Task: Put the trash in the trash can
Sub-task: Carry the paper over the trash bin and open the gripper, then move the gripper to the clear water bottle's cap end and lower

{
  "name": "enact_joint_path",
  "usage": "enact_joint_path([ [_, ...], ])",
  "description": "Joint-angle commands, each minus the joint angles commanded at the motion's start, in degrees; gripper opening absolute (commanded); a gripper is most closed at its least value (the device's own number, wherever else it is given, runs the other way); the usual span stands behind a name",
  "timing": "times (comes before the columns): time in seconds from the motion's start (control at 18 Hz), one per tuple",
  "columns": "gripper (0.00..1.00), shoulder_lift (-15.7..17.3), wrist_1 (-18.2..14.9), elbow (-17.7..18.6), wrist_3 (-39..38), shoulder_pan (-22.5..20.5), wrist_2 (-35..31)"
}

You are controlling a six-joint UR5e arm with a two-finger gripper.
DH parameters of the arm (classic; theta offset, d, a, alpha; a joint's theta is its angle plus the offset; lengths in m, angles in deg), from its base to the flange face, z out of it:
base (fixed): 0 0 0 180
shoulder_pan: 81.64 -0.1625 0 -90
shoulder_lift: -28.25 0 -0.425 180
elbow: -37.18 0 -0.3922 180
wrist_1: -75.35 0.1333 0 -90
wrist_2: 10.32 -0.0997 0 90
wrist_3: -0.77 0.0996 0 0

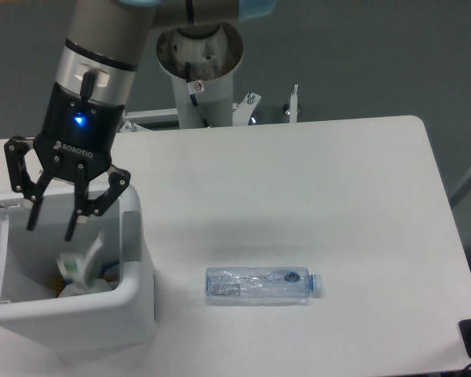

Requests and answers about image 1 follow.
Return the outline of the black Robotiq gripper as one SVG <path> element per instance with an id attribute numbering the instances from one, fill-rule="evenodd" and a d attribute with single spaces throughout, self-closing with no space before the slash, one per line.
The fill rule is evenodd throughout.
<path id="1" fill-rule="evenodd" d="M 34 139 L 14 136 L 4 145 L 11 189 L 21 193 L 30 215 L 27 230 L 37 225 L 44 193 L 53 179 L 74 182 L 75 204 L 65 241 L 71 241 L 80 218 L 103 215 L 129 187 L 130 172 L 111 165 L 111 147 L 124 107 L 81 102 L 81 97 L 53 85 L 40 134 Z M 27 172 L 25 156 L 34 149 L 43 171 L 36 183 Z M 108 173 L 108 189 L 89 199 L 89 181 Z"/>

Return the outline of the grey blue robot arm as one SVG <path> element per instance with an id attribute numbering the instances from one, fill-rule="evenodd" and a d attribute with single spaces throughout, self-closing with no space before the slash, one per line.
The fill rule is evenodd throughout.
<path id="1" fill-rule="evenodd" d="M 234 20 L 269 15 L 273 1 L 78 1 L 40 133 L 5 143 L 11 188 L 35 228 L 54 180 L 74 185 L 65 234 L 101 216 L 127 189 L 128 171 L 111 161 L 148 34 L 160 33 L 158 61 L 171 77 L 182 128 L 232 124 L 233 75 L 243 58 Z"/>

